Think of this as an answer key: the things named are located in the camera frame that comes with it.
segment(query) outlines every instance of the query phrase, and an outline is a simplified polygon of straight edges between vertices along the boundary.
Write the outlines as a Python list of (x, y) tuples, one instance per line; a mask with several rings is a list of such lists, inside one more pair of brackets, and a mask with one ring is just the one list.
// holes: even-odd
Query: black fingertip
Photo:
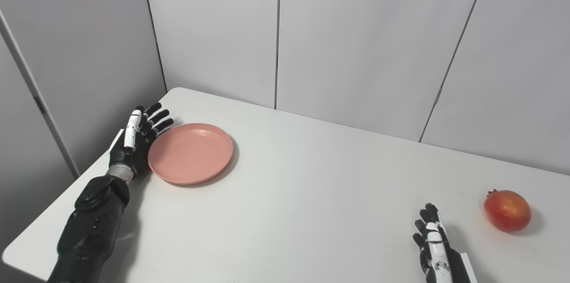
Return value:
[(423, 232), (426, 228), (426, 224), (422, 220), (416, 220), (414, 224), (420, 232)]
[(430, 213), (425, 209), (419, 210), (419, 215), (422, 217), (422, 220), (426, 223), (433, 221), (432, 217), (430, 216)]
[(440, 221), (440, 217), (438, 216), (438, 210), (434, 204), (427, 203), (426, 204), (426, 210), (430, 214), (432, 220), (434, 220), (435, 222)]
[(423, 245), (425, 244), (425, 241), (422, 238), (422, 235), (419, 233), (414, 233), (414, 235), (412, 236), (412, 238), (414, 238), (415, 243), (422, 248)]
[(152, 114), (154, 114), (156, 111), (158, 111), (160, 108), (162, 108), (163, 105), (161, 103), (155, 103), (152, 104), (149, 108), (147, 108), (147, 110), (144, 112), (147, 116), (150, 116)]

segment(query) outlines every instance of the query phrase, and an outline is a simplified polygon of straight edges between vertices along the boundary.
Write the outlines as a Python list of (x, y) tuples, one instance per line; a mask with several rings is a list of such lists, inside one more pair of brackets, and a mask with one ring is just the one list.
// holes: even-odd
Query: plate rim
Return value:
[[(220, 131), (222, 132), (223, 137), (226, 138), (226, 139), (229, 141), (230, 145), (231, 145), (231, 147), (230, 147), (230, 155), (229, 155), (228, 161), (222, 166), (222, 168), (220, 168), (219, 171), (217, 171), (217, 172), (214, 173), (213, 175), (211, 175), (211, 176), (209, 176), (209, 177), (207, 177), (207, 178), (205, 178), (205, 179), (201, 179), (201, 180), (199, 180), (199, 181), (192, 181), (192, 182), (188, 182), (188, 181), (173, 181), (173, 180), (170, 180), (170, 179), (167, 179), (167, 178), (161, 176), (157, 171), (155, 171), (155, 168), (154, 168), (153, 165), (151, 164), (151, 160), (150, 160), (151, 151), (152, 151), (152, 148), (153, 148), (153, 145), (155, 144), (155, 142), (156, 142), (162, 135), (165, 135), (165, 134), (167, 134), (167, 133), (169, 133), (169, 132), (171, 132), (171, 131), (173, 131), (173, 130), (175, 130), (175, 129), (180, 129), (181, 127), (189, 128), (189, 126), (194, 127), (194, 126), (197, 126), (197, 125), (207, 125), (207, 126), (210, 126), (210, 127), (214, 127), (215, 129), (218, 129), (218, 130), (220, 130)], [(149, 155), (149, 161), (148, 161), (148, 165), (149, 165), (149, 167), (151, 168), (151, 171), (152, 171), (154, 174), (156, 174), (157, 176), (159, 176), (160, 179), (162, 179), (163, 181), (165, 181), (165, 182), (167, 182), (167, 183), (171, 183), (171, 184), (175, 184), (175, 185), (193, 185), (193, 184), (199, 184), (199, 183), (202, 183), (202, 182), (204, 182), (204, 181), (207, 181), (207, 180), (209, 180), (209, 179), (211, 179), (211, 178), (213, 178), (213, 177), (216, 177), (216, 175), (219, 175), (220, 172), (222, 172), (222, 171), (224, 170), (224, 168), (226, 168), (226, 167), (230, 164), (230, 161), (232, 161), (232, 157), (234, 156), (234, 141), (233, 141), (232, 137), (231, 137), (225, 130), (223, 130), (222, 128), (220, 128), (220, 127), (218, 127), (218, 126), (216, 126), (216, 125), (213, 125), (213, 124), (208, 124), (208, 123), (187, 123), (187, 124), (178, 125), (178, 126), (176, 126), (176, 127), (173, 127), (173, 128), (171, 128), (171, 129), (168, 129), (166, 132), (164, 132), (164, 133), (162, 133), (161, 135), (159, 135), (159, 136), (157, 137), (157, 139), (155, 139), (155, 142), (153, 142), (153, 144), (152, 144), (151, 147), (149, 148), (149, 154), (148, 154), (148, 155)]]

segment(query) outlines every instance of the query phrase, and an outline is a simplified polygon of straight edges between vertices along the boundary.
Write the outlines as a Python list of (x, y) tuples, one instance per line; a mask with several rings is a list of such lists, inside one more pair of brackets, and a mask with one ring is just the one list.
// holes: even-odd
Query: wall seam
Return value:
[(477, 4), (477, 0), (473, 0), (473, 5), (471, 6), (471, 9), (470, 9), (469, 14), (468, 14), (468, 17), (467, 17), (467, 19), (466, 19), (466, 21), (465, 21), (465, 25), (464, 25), (464, 27), (463, 27), (463, 30), (461, 31), (460, 38), (459, 38), (459, 40), (457, 41), (456, 48), (455, 48), (455, 50), (453, 51), (452, 58), (451, 58), (451, 60), (450, 60), (450, 62), (449, 62), (449, 65), (448, 65), (448, 69), (445, 71), (444, 79), (443, 79), (442, 82), (441, 82), (440, 88), (439, 88), (439, 90), (438, 90), (438, 92), (437, 92), (436, 99), (435, 99), (434, 102), (433, 102), (432, 110), (429, 112), (429, 115), (428, 115), (428, 117), (427, 117), (426, 123), (425, 123), (425, 125), (423, 126), (422, 134), (421, 134), (420, 137), (419, 137), (419, 142), (420, 142), (420, 143), (422, 142), (423, 136), (425, 135), (426, 129), (428, 128), (429, 121), (432, 119), (433, 111), (435, 110), (436, 105), (437, 105), (437, 103), (438, 103), (438, 100), (440, 99), (441, 92), (442, 92), (442, 90), (444, 89), (444, 84), (445, 84), (445, 82), (446, 82), (446, 80), (447, 80), (447, 78), (448, 78), (449, 71), (450, 71), (450, 69), (451, 69), (451, 67), (452, 67), (452, 65), (453, 65), (453, 60), (455, 60), (455, 58), (456, 58), (457, 50), (458, 50), (459, 47), (460, 47), (461, 41), (462, 41), (462, 39), (463, 39), (463, 37), (464, 37), (464, 34), (465, 34), (465, 30), (467, 29), (467, 25), (469, 24), (469, 20), (471, 19), (471, 15), (473, 14), (473, 10), (475, 9), (475, 5), (476, 5), (476, 4)]
[(22, 78), (24, 79), (26, 85), (28, 86), (32, 98), (35, 100), (38, 106), (43, 107), (43, 111), (40, 109), (40, 107), (38, 107), (38, 110), (41, 112), (41, 116), (43, 116), (45, 124), (47, 124), (49, 132), (51, 132), (53, 139), (55, 139), (55, 143), (59, 148), (61, 155), (63, 155), (63, 159), (65, 160), (65, 163), (69, 168), (69, 171), (71, 172), (73, 177), (77, 179), (81, 175), (81, 173), (79, 172), (79, 169), (77, 168), (77, 165), (75, 164), (75, 161), (73, 160), (73, 157), (69, 152), (69, 149), (67, 149), (67, 146), (65, 145), (65, 141), (63, 140), (63, 137), (61, 136), (61, 133), (57, 128), (57, 125), (55, 124), (55, 120), (53, 119), (53, 116), (49, 111), (49, 107), (45, 103), (44, 97), (41, 95), (41, 92), (39, 90), (39, 87), (37, 86), (35, 78), (31, 73), (30, 67), (28, 66), (26, 59), (24, 58), (23, 53), (20, 50), (20, 47), (18, 46), (16, 38), (14, 37), (12, 31), (10, 30), (8, 22), (6, 21), (6, 18), (4, 17), (4, 14), (2, 13), (1, 10), (0, 10), (0, 37), (4, 39), (6, 45), (8, 46), (8, 50), (10, 51), (10, 54), (12, 54), (12, 58), (14, 58), (16, 66), (18, 67), (18, 70), (20, 70), (20, 74), (22, 75)]

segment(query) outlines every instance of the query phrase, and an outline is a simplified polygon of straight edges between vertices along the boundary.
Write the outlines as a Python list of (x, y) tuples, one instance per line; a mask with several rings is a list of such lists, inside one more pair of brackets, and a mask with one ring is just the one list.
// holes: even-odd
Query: robot finger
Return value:
[(169, 110), (163, 110), (158, 114), (152, 116), (141, 128), (141, 133), (146, 135), (151, 129), (155, 128), (155, 125), (159, 123), (163, 118), (167, 117), (171, 112)]
[(152, 143), (156, 139), (156, 137), (158, 137), (163, 131), (167, 130), (174, 123), (175, 123), (174, 119), (172, 119), (172, 118), (166, 119), (162, 123), (160, 123), (160, 124), (156, 125), (154, 128), (152, 128), (145, 135), (145, 139), (149, 143)]
[(148, 117), (151, 117), (155, 112), (157, 112), (163, 105), (161, 103), (155, 103), (151, 105), (147, 110), (145, 110), (144, 114)]
[(150, 121), (153, 125), (156, 125), (159, 121), (161, 121), (163, 118), (167, 117), (169, 114), (171, 114), (171, 112), (169, 110), (163, 110), (163, 111), (159, 112), (158, 114), (150, 117), (148, 121)]
[(414, 233), (412, 238), (414, 238), (414, 241), (418, 245), (419, 248), (423, 248), (423, 246), (425, 244), (425, 240), (423, 239), (422, 234)]
[(426, 204), (426, 210), (429, 213), (431, 219), (433, 220), (433, 222), (440, 222), (440, 213), (437, 210), (436, 206), (432, 203), (427, 203)]
[(433, 222), (433, 218), (427, 210), (420, 209), (419, 215), (421, 216), (421, 218), (424, 222), (426, 222), (426, 223)]
[(421, 234), (423, 234), (423, 233), (425, 232), (425, 230), (426, 230), (426, 223), (425, 223), (424, 221), (422, 221), (422, 220), (416, 220), (414, 224), (415, 224), (416, 228), (419, 230), (419, 232), (420, 232)]

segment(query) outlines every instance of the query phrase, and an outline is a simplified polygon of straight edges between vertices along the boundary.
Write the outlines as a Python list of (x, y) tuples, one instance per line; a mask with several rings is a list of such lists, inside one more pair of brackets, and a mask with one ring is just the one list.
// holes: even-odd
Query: pink plate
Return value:
[(189, 185), (220, 173), (233, 151), (234, 143), (222, 129), (208, 124), (186, 124), (155, 140), (148, 153), (148, 163), (161, 179)]

